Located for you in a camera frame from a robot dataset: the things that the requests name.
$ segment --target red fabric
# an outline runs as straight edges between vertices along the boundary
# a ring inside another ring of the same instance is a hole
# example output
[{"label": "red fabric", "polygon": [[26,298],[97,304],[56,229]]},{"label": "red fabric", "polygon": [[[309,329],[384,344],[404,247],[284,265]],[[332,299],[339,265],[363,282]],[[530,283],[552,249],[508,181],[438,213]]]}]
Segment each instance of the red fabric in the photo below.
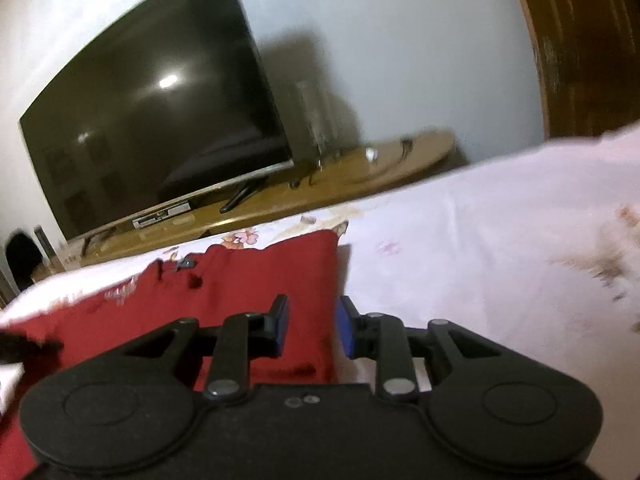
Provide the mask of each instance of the red fabric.
[{"label": "red fabric", "polygon": [[135,291],[124,304],[107,300],[102,291],[72,308],[12,326],[11,330],[37,340],[58,339],[64,349],[56,358],[26,363],[16,399],[0,420],[0,479],[19,479],[34,466],[17,417],[17,401],[29,386],[46,374],[179,317],[196,317],[201,326],[219,325],[238,312],[266,312],[277,294],[287,294],[289,329],[283,355],[277,360],[254,360],[252,382],[335,381],[332,335],[336,245],[337,235],[332,231],[291,238],[261,251],[213,245],[204,254],[192,254],[197,261],[193,269],[175,272],[175,262],[153,262],[140,275]]}]

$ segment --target wall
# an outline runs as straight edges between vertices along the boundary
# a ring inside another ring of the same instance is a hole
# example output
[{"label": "wall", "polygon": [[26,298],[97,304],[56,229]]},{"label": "wall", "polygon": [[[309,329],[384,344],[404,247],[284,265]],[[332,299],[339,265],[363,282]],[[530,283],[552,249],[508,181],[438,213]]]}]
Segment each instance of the wall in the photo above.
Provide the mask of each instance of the wall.
[{"label": "wall", "polygon": [[[0,240],[41,224],[62,240],[18,119],[84,44],[140,0],[0,0]],[[542,142],[518,0],[243,0],[276,101],[318,77],[349,142],[451,128],[471,160]],[[5,262],[0,258],[0,267]]]}]

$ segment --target wooden shelf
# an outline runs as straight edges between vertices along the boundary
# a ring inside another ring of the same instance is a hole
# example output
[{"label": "wooden shelf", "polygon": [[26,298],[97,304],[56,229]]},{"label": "wooden shelf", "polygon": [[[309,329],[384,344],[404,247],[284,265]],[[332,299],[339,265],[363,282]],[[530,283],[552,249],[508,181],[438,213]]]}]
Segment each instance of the wooden shelf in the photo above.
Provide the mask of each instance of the wooden shelf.
[{"label": "wooden shelf", "polygon": [[90,247],[82,266],[195,240],[207,230],[218,234],[241,229],[416,182],[433,174],[455,144],[448,132],[428,132],[412,140],[413,147],[404,156],[400,140],[373,146],[378,150],[375,163],[366,159],[364,148],[355,148],[313,174],[310,182],[304,178],[296,189],[288,183],[269,186],[226,214],[218,211],[224,202],[217,202],[141,230],[113,235]]}]

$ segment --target tv screen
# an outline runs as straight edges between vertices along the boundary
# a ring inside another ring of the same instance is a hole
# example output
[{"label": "tv screen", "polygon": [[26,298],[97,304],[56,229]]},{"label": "tv screen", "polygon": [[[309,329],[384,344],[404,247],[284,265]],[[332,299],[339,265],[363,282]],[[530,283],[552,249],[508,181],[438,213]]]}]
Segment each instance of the tv screen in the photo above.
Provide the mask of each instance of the tv screen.
[{"label": "tv screen", "polygon": [[67,239],[291,165],[239,0],[145,0],[20,125]]}]

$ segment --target bed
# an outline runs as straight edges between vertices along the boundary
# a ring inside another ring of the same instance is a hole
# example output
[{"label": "bed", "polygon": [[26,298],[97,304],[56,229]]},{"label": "bed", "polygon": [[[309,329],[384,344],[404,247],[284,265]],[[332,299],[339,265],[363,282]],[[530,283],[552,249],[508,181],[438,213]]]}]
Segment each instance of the bed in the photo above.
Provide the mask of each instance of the bed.
[{"label": "bed", "polygon": [[[589,464],[610,480],[638,475],[640,123],[53,276],[9,304],[0,325],[126,280],[156,258],[180,259],[211,244],[260,249],[346,222],[340,288],[361,312],[415,327],[450,319],[580,379],[604,407]],[[371,362],[336,355],[343,381],[372,382]]]}]

